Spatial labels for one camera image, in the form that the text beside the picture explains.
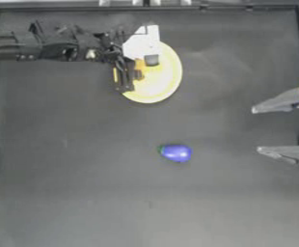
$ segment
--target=metal bracket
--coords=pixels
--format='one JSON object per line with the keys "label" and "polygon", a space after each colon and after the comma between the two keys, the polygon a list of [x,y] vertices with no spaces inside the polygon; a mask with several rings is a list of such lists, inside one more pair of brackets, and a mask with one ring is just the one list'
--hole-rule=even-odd
{"label": "metal bracket", "polygon": [[[253,114],[290,112],[299,109],[299,88],[292,89],[252,108]],[[299,146],[258,147],[258,152],[289,163],[299,164]]]}
{"label": "metal bracket", "polygon": [[299,146],[258,147],[258,152],[292,164],[299,164]]}
{"label": "metal bracket", "polygon": [[252,108],[253,114],[269,112],[290,112],[299,109],[299,88],[292,89]]}

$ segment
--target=blue object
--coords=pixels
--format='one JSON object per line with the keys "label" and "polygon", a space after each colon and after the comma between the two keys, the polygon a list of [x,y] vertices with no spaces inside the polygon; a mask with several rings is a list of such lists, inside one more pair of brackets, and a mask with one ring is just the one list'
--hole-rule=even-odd
{"label": "blue object", "polygon": [[188,162],[192,159],[193,149],[186,145],[162,145],[160,152],[165,158],[174,162]]}

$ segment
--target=black surface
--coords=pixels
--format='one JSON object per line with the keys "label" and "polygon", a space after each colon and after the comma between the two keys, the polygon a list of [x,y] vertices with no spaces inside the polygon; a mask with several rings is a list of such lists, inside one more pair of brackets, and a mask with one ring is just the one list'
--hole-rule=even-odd
{"label": "black surface", "polygon": [[[299,246],[299,168],[256,152],[297,143],[299,111],[250,114],[299,86],[294,12],[6,13],[0,31],[35,18],[156,21],[185,75],[147,106],[106,65],[0,63],[0,247]],[[178,142],[189,164],[158,155]]]}

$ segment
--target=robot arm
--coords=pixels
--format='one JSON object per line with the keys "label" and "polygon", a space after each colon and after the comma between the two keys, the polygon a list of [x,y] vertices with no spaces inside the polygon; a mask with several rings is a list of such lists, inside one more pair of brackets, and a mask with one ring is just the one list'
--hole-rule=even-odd
{"label": "robot arm", "polygon": [[117,90],[123,93],[134,90],[133,80],[142,76],[134,70],[135,59],[149,61],[149,66],[160,63],[160,54],[156,53],[161,42],[160,28],[156,31],[151,29],[151,33],[149,30],[147,26],[142,26],[129,36],[123,30],[93,33],[79,26],[35,21],[27,33],[0,34],[0,60],[109,63],[114,66]]}

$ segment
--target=yellow round dish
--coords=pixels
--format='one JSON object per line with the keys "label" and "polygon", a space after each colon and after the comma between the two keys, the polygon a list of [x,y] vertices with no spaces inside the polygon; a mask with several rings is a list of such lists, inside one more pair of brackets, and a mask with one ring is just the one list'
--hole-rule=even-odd
{"label": "yellow round dish", "polygon": [[162,42],[161,64],[147,67],[145,61],[137,61],[135,68],[142,70],[143,79],[133,81],[134,91],[123,95],[139,103],[168,99],[177,91],[184,76],[182,63],[173,48]]}

